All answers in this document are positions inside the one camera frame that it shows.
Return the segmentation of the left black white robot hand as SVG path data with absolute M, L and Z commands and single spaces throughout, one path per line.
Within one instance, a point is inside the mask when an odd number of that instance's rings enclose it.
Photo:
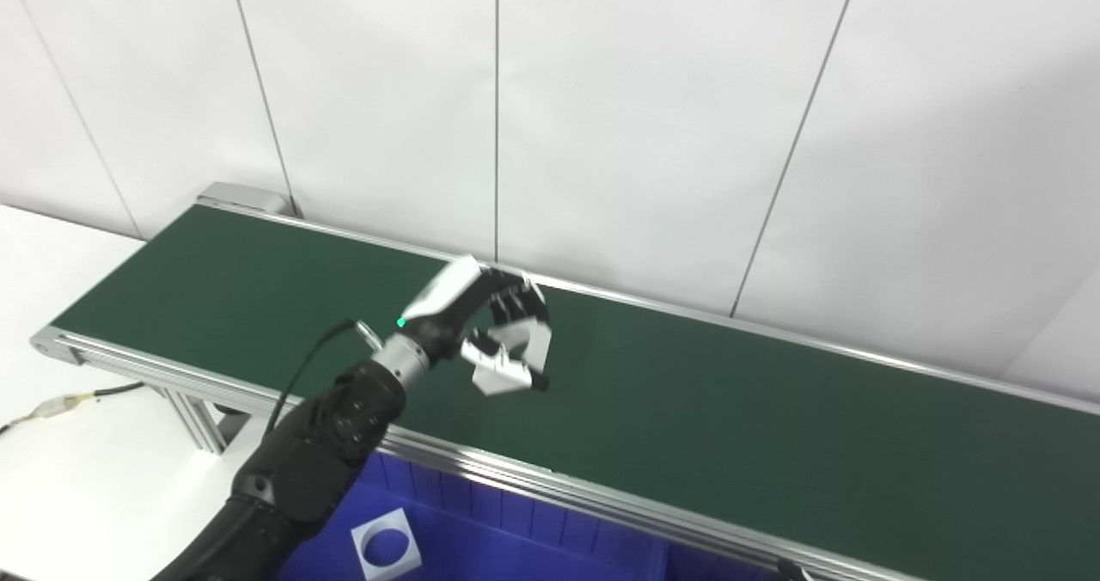
M 541 288 L 519 268 L 472 255 L 452 260 L 402 310 L 397 324 L 429 364 L 453 358 L 471 364 L 472 382 L 485 396 L 549 388 L 549 308 Z

